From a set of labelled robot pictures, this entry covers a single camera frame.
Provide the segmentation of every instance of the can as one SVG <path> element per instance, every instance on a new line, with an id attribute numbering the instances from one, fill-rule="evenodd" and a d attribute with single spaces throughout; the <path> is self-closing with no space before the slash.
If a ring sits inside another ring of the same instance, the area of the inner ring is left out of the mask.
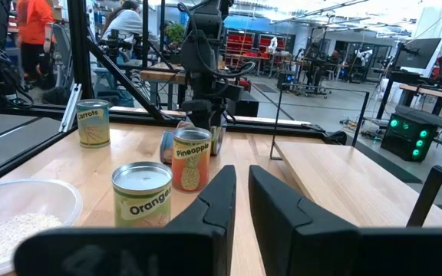
<path id="1" fill-rule="evenodd" d="M 161 137 L 160 161 L 171 164 L 173 157 L 173 131 L 165 131 Z"/>
<path id="2" fill-rule="evenodd" d="M 163 227 L 170 221 L 172 170 L 161 163 L 136 162 L 112 174 L 115 226 Z"/>
<path id="3" fill-rule="evenodd" d="M 172 185 L 182 192 L 198 192 L 209 182 L 211 132 L 183 127 L 173 132 Z"/>
<path id="4" fill-rule="evenodd" d="M 87 148 L 99 148 L 111 143 L 106 100 L 79 100 L 76 103 L 80 145 Z"/>

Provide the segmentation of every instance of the black equipment box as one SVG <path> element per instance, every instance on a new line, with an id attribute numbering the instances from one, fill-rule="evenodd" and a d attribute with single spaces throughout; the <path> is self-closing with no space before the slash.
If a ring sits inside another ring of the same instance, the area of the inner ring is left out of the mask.
<path id="1" fill-rule="evenodd" d="M 277 79 L 277 88 L 281 89 L 282 84 L 292 83 L 295 80 L 296 72 L 290 70 L 282 70 L 279 72 Z"/>
<path id="2" fill-rule="evenodd" d="M 243 91 L 238 102 L 227 99 L 227 110 L 235 116 L 257 117 L 259 114 L 259 102 L 247 91 Z"/>
<path id="3" fill-rule="evenodd" d="M 392 114 L 381 147 L 405 161 L 421 162 L 436 134 L 437 127 L 405 114 Z"/>

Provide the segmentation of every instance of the wooden tabletop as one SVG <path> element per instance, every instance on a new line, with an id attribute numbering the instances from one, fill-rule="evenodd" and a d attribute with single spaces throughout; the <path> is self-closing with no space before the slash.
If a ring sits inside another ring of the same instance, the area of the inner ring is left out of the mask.
<path id="1" fill-rule="evenodd" d="M 408 85 L 408 84 L 400 84 L 399 88 L 405 89 L 405 90 L 412 90 L 412 91 L 417 90 L 417 87 L 412 86 L 412 85 Z M 427 94 L 427 95 L 431 95 L 431 96 L 436 96 L 436 97 L 442 97 L 441 91 L 431 90 L 431 89 L 427 89 L 427 88 L 419 88 L 419 93 L 423 93 L 423 94 Z"/>
<path id="2" fill-rule="evenodd" d="M 405 226 L 419 196 L 350 146 L 275 143 L 303 194 L 361 227 Z M 442 226 L 433 205 L 424 226 Z"/>
<path id="3" fill-rule="evenodd" d="M 174 70 L 183 70 L 182 65 L 172 64 Z M 160 68 L 169 69 L 164 62 L 157 63 L 150 68 Z M 226 66 L 218 67 L 220 70 L 228 70 Z M 139 73 L 140 77 L 145 81 L 156 81 L 156 82 L 172 82 L 183 84 L 185 81 L 185 72 L 170 73 L 170 72 L 159 72 L 159 71 L 149 71 L 143 70 Z"/>
<path id="4" fill-rule="evenodd" d="M 39 178 L 59 179 L 77 187 L 83 199 L 83 210 L 77 225 L 114 226 L 114 192 L 111 174 L 119 166 L 137 161 L 160 161 L 160 140 L 168 130 L 158 126 L 112 123 L 111 144 L 101 149 L 79 146 L 78 132 L 47 148 L 19 166 L 2 180 Z M 277 140 L 300 143 L 322 143 L 321 140 L 277 137 Z M 260 165 L 271 174 L 299 189 L 283 161 L 269 159 L 272 136 L 226 133 L 221 153 L 212 156 L 209 177 L 212 179 L 225 165 L 236 168 L 236 218 L 233 239 L 231 275 L 265 275 L 256 241 L 249 207 L 249 166 Z M 172 218 L 182 212 L 197 194 L 172 189 Z"/>

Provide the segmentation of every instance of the can lid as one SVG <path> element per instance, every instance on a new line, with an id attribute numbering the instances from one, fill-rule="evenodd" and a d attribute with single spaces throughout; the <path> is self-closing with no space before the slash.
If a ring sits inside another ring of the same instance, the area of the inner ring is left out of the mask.
<path id="1" fill-rule="evenodd" d="M 87 99 L 79 100 L 76 105 L 79 107 L 103 107 L 108 106 L 108 102 L 106 100 Z"/>
<path id="2" fill-rule="evenodd" d="M 168 184 L 172 179 L 169 167 L 155 162 L 136 162 L 119 167 L 112 174 L 112 183 L 129 191 L 149 191 Z"/>
<path id="3" fill-rule="evenodd" d="M 173 132 L 175 138 L 184 141 L 206 141 L 211 140 L 211 132 L 199 127 L 181 127 Z"/>

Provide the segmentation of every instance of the gray floor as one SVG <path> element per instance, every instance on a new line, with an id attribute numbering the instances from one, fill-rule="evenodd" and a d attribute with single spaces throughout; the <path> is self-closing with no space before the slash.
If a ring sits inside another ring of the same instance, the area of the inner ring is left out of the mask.
<path id="1" fill-rule="evenodd" d="M 275 83 L 276 79 L 268 79 L 266 77 L 249 76 L 249 79 L 253 83 L 266 84 L 277 90 Z M 364 94 L 357 93 L 355 91 L 368 91 L 371 98 L 367 105 L 365 116 L 376 117 L 378 112 L 380 101 L 376 101 L 376 94 L 373 94 L 375 84 L 348 84 L 345 82 L 324 81 L 323 85 L 331 89 L 332 94 L 328 95 L 327 99 L 322 96 L 303 97 L 295 96 L 294 94 L 284 93 L 282 95 L 281 108 L 284 113 L 280 114 L 281 119 L 293 119 L 308 121 L 313 124 L 318 124 L 327 131 L 333 132 L 342 129 L 340 120 L 349 118 L 350 120 L 356 120 L 362 108 Z M 339 89 L 353 90 L 352 92 L 343 91 Z M 166 90 L 160 92 L 160 99 L 162 102 L 167 102 Z M 176 103 L 176 88 L 174 89 L 173 102 Z M 38 97 L 39 92 L 33 93 L 34 97 Z M 251 95 L 259 101 L 259 117 L 275 118 L 277 111 L 277 102 L 279 100 L 278 93 L 261 93 L 257 89 L 252 89 Z M 422 102 L 419 102 L 416 108 L 424 109 L 426 111 L 432 110 L 435 99 L 427 98 Z M 388 118 L 388 113 L 394 112 L 394 105 L 388 104 L 386 108 L 384 118 Z M 5 116 L 0 115 L 0 132 L 9 128 L 15 127 L 25 121 L 30 120 L 30 117 L 17 117 L 17 116 Z M 365 124 L 365 129 L 375 130 L 375 126 Z M 11 133 L 4 138 L 0 139 L 0 162 L 4 162 L 8 158 L 13 157 L 15 154 L 28 148 L 29 146 L 40 143 L 48 137 L 57 133 L 58 122 L 50 119 L 42 119 L 37 123 L 33 123 L 24 129 L 20 129 Z M 427 158 L 422 163 L 405 162 L 394 154 L 383 150 L 380 147 L 380 143 L 373 140 L 366 140 L 359 138 L 359 140 L 371 147 L 376 152 L 380 153 L 385 158 L 389 159 L 393 163 L 398 164 L 400 167 L 406 169 L 411 174 L 415 175 L 423 181 L 426 179 L 430 168 L 434 165 L 442 165 L 442 146 L 432 146 L 427 154 Z M 413 189 L 418 192 L 422 189 L 420 184 L 410 184 Z M 436 203 L 442 204 L 442 188 L 440 195 L 437 198 Z"/>

